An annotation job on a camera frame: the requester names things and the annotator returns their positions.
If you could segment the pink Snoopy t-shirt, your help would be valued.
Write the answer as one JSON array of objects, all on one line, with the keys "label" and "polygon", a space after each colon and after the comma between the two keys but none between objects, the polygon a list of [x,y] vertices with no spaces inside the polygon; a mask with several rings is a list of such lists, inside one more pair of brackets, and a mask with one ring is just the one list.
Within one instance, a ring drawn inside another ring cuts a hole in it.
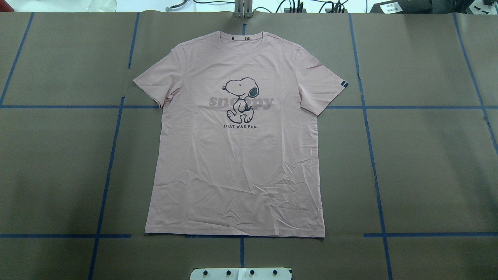
[{"label": "pink Snoopy t-shirt", "polygon": [[217,31],[133,82],[162,109],[144,232],[325,238],[318,116],[347,81],[277,35]]}]

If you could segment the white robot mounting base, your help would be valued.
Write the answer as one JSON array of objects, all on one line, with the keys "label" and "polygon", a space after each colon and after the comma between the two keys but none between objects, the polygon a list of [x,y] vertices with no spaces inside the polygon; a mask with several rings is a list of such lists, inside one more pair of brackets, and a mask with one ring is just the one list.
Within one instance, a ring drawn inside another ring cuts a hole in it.
[{"label": "white robot mounting base", "polygon": [[194,269],[191,280],[292,280],[292,270],[276,268],[211,268]]}]

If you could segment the grey USB hub left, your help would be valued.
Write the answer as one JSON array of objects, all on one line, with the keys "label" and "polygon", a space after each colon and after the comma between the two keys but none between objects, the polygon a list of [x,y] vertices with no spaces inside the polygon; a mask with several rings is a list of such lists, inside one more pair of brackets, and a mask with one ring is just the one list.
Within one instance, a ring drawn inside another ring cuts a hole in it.
[{"label": "grey USB hub left", "polygon": [[289,3],[288,7],[284,8],[284,2],[282,2],[282,5],[279,6],[281,8],[282,12],[288,13],[288,14],[302,14],[305,13],[304,9],[304,1],[303,0],[287,0]]}]

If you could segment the grey usb hub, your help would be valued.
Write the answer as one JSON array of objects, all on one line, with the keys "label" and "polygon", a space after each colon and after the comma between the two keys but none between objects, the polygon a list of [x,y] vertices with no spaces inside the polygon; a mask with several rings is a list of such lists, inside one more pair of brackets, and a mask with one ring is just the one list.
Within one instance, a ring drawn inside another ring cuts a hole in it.
[{"label": "grey usb hub", "polygon": [[333,1],[325,1],[324,4],[322,5],[321,9],[319,12],[321,12],[326,4],[331,4],[330,8],[325,8],[325,13],[326,14],[345,14],[346,12],[346,7],[345,3],[347,3],[348,0],[336,0],[335,2]]},{"label": "grey usb hub", "polygon": [[304,9],[304,1],[303,0],[287,0],[289,3],[288,7],[284,8],[284,2],[282,2],[282,5],[279,6],[281,8],[282,12],[288,13],[288,14],[302,14],[305,13]]}]

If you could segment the grey USB hub right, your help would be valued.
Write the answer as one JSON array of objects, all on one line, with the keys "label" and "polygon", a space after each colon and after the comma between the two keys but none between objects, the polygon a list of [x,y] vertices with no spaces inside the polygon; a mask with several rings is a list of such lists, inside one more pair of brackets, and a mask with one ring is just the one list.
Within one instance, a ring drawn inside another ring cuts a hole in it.
[{"label": "grey USB hub right", "polygon": [[330,8],[325,8],[325,13],[326,14],[345,14],[346,12],[346,7],[345,3],[347,3],[348,0],[336,0],[335,2],[333,1],[325,1],[324,4],[322,5],[321,9],[319,12],[321,12],[326,4],[331,4]]}]

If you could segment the black box with label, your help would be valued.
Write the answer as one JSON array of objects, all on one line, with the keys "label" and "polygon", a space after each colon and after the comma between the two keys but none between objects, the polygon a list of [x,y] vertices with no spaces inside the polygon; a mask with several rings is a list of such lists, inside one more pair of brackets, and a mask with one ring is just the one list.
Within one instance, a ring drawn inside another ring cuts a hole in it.
[{"label": "black box with label", "polygon": [[369,14],[465,14],[473,0],[383,0]]}]

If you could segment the aluminium frame post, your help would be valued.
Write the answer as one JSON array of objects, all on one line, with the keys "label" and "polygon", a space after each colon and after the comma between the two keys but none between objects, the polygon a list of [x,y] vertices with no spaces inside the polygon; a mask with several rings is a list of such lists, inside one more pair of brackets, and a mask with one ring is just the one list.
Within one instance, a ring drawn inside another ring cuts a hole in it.
[{"label": "aluminium frame post", "polygon": [[252,0],[234,0],[235,18],[252,18],[254,15],[253,1]]}]

